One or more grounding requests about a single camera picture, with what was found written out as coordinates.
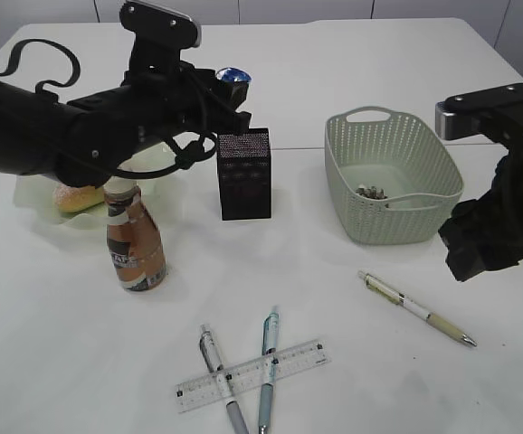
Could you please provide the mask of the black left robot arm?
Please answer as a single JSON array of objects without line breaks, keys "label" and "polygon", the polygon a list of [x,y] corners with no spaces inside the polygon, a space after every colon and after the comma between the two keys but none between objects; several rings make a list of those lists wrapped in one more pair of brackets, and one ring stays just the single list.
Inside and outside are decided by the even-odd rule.
[{"label": "black left robot arm", "polygon": [[172,75],[154,66],[128,71],[119,87],[66,103],[0,81],[0,173],[83,187],[186,170],[215,150],[202,142],[182,148],[175,136],[246,132],[251,115],[238,108],[248,89],[185,61]]}]

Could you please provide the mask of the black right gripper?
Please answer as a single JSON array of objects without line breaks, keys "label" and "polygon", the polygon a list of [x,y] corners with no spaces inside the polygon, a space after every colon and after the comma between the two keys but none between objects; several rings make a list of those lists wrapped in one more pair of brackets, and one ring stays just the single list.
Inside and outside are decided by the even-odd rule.
[{"label": "black right gripper", "polygon": [[445,262],[460,282],[517,266],[523,260],[523,152],[503,156],[490,189],[458,203],[439,235]]}]

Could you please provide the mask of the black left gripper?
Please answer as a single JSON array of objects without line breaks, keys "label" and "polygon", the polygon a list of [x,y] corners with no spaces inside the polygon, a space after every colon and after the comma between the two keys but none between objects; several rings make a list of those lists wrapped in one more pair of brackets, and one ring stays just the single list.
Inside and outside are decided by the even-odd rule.
[{"label": "black left gripper", "polygon": [[198,69],[188,62],[179,73],[167,76],[156,71],[125,72],[120,86],[73,99],[78,109],[107,113],[138,128],[133,153],[184,132],[242,133],[251,114],[238,108],[247,98],[250,84],[225,83],[216,71]]}]

